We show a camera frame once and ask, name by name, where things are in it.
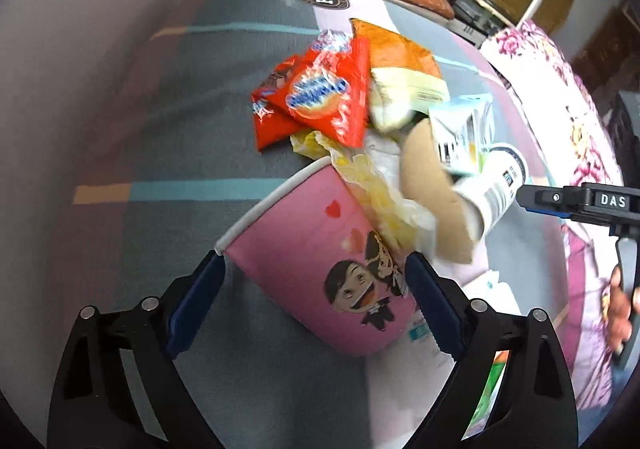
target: beige plush toy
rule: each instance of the beige plush toy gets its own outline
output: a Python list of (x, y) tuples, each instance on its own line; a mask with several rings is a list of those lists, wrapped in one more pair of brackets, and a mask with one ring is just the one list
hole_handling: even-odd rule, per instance
[(436, 218), (436, 255), (469, 264), (475, 244), (466, 228), (463, 201), (452, 190), (452, 180), (441, 167), (431, 124), (420, 121), (406, 137), (400, 159), (400, 189)]

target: white cup rim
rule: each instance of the white cup rim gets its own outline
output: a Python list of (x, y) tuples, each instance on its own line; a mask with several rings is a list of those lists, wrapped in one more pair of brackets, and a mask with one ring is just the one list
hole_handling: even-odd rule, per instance
[(226, 249), (236, 241), (236, 238), (240, 236), (250, 225), (257, 222), (260, 217), (271, 209), (276, 203), (289, 194), (293, 189), (298, 187), (312, 174), (317, 173), (323, 167), (331, 165), (331, 157), (323, 156), (321, 159), (316, 160), (312, 164), (306, 166), (295, 173), (291, 178), (288, 178), (284, 184), (277, 187), (268, 196), (260, 200), (255, 206), (249, 209), (231, 228), (216, 242), (215, 251), (218, 255), (223, 255)]

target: blue stripe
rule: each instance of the blue stripe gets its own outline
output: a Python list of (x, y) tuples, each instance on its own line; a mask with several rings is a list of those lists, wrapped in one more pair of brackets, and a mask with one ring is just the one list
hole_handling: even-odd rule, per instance
[(458, 66), (460, 68), (464, 68), (465, 70), (471, 70), (472, 72), (478, 73), (478, 68), (472, 66), (471, 64), (459, 63), (458, 61), (450, 61), (444, 57), (440, 57), (439, 55), (434, 55), (433, 58), (438, 61), (438, 63), (448, 64), (449, 66)]
[[(270, 24), (270, 23), (257, 23), (247, 21), (235, 21), (233, 23), (224, 24), (209, 24), (209, 25), (197, 25), (187, 26), (186, 33), (189, 34), (206, 34), (213, 32), (226, 32), (233, 30), (249, 31), (249, 32), (276, 32), (298, 35), (318, 35), (320, 30), (318, 28), (302, 28), (300, 26), (290, 26), (287, 24)], [(447, 58), (434, 55), (433, 58), (442, 64), (448, 64), (449, 66), (458, 66), (472, 72), (478, 72), (478, 68), (471, 64), (460, 63), (458, 61), (451, 61)]]
[(276, 32), (285, 34), (318, 35), (318, 28), (300, 28), (299, 26), (289, 26), (287, 24), (252, 23), (237, 21), (224, 24), (209, 24), (198, 26), (187, 26), (187, 34), (205, 34), (212, 32), (225, 32), (229, 30), (244, 30), (249, 32)]
[(569, 216), (571, 216), (568, 212), (555, 212), (554, 210), (527, 209), (527, 207), (525, 207), (525, 210), (535, 212), (536, 214), (548, 214), (548, 216), (555, 216), (557, 218), (562, 218), (563, 220), (568, 219)]
[(262, 200), (285, 181), (284, 178), (222, 178), (220, 180), (133, 182), (129, 201)]

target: red package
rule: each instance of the red package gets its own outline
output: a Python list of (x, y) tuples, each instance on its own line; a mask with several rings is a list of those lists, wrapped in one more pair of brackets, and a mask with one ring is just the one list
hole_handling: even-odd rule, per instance
[(264, 98), (296, 121), (348, 147), (361, 147), (368, 83), (368, 39), (326, 30), (294, 66), (290, 80)]
[(251, 94), (254, 108), (255, 143), (258, 151), (262, 151), (268, 145), (279, 142), (290, 134), (305, 128), (303, 124), (296, 122), (288, 114), (275, 108), (264, 99), (265, 95), (275, 93), (277, 89), (287, 83), (291, 78), (295, 64), (299, 61), (299, 55), (292, 55), (282, 61)]

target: pink floral cloth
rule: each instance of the pink floral cloth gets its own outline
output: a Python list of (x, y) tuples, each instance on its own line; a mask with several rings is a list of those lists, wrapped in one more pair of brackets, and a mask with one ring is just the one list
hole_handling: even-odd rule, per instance
[[(556, 44), (535, 23), (505, 29), (481, 53), (510, 83), (514, 103), (538, 142), (550, 185), (622, 185), (610, 139), (591, 96)], [(610, 352), (602, 296), (617, 262), (605, 227), (566, 222), (569, 306), (558, 336), (579, 409), (610, 397)]]

